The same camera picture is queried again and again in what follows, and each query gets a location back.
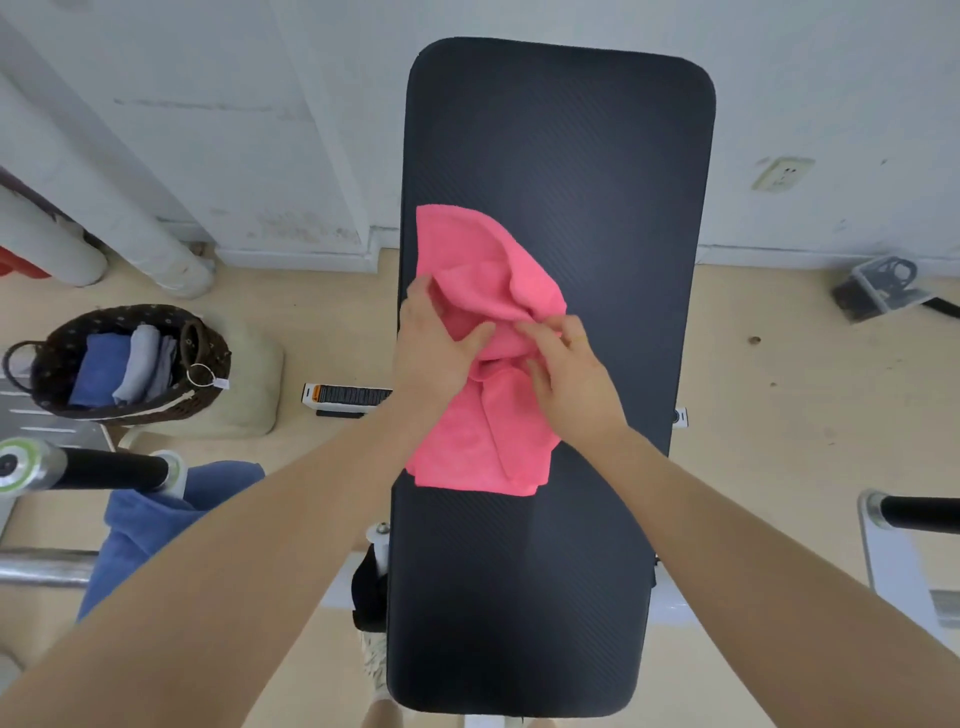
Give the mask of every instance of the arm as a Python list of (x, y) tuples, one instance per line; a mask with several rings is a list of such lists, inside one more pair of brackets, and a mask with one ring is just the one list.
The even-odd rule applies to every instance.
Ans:
[(756, 701), (785, 726), (947, 726), (960, 660), (894, 607), (631, 430), (583, 325), (517, 325), (554, 430), (620, 495)]
[(184, 531), (0, 699), (13, 726), (240, 726), (381, 494), (492, 334), (454, 343), (411, 284), (394, 393)]

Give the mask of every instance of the wicker basket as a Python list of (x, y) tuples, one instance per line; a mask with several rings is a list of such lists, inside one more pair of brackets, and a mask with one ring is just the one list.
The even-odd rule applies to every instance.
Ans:
[[(91, 333), (133, 334), (140, 324), (155, 326), (162, 336), (175, 336), (180, 341), (170, 389), (160, 397), (137, 404), (95, 408), (68, 404), (86, 352), (86, 337)], [(36, 348), (29, 387), (18, 382), (10, 371), (11, 356), (25, 346)], [(186, 419), (216, 400), (221, 390), (213, 386), (213, 380), (229, 377), (230, 350), (219, 333), (190, 311), (144, 303), (90, 311), (55, 330), (46, 341), (14, 344), (4, 354), (3, 371), (13, 386), (33, 398), (36, 406), (59, 417), (110, 425), (148, 425)]]

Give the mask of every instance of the weight bench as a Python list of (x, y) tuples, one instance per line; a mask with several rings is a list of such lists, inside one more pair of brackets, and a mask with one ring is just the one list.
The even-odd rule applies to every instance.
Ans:
[[(630, 424), (667, 452), (713, 87), (681, 59), (482, 38), (410, 72), (399, 298), (419, 205), (490, 215), (579, 315)], [(418, 711), (604, 716), (633, 696), (654, 551), (565, 444), (533, 497), (393, 490), (387, 680)]]

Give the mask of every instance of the microfiber towel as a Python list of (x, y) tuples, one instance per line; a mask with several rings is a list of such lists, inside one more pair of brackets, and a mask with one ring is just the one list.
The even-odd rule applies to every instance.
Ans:
[(160, 339), (160, 351), (156, 356), (156, 367), (150, 377), (150, 384), (147, 385), (147, 393), (143, 396), (143, 401), (155, 400), (170, 389), (174, 355), (177, 352), (178, 343), (173, 336), (164, 336)]
[(525, 368), (537, 347), (513, 322), (566, 313), (564, 296), (503, 226), (476, 210), (418, 207), (417, 249), (417, 274), (433, 276), (431, 295), (454, 340), (485, 321), (497, 327), (407, 472), (423, 486), (531, 496), (546, 483), (560, 438)]
[(183, 498), (113, 491), (104, 521), (110, 527), (90, 575), (77, 620), (134, 571), (218, 505), (263, 479), (256, 463), (225, 460), (187, 471)]
[(140, 324), (130, 337), (130, 358), (123, 381), (113, 392), (117, 404), (137, 404), (150, 384), (156, 369), (156, 357), (160, 351), (160, 331), (150, 324)]
[(69, 403), (77, 407), (112, 407), (113, 392), (123, 381), (130, 358), (130, 336), (91, 333)]

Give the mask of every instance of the pink towel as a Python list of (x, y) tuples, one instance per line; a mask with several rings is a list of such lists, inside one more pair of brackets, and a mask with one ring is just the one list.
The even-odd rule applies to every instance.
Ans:
[(497, 327), (407, 471), (418, 485), (531, 496), (547, 481), (560, 438), (524, 366), (537, 348), (508, 322), (566, 313), (564, 296), (503, 226), (476, 210), (418, 207), (417, 240), (417, 275), (433, 275), (431, 295), (450, 335), (459, 341), (485, 321)]

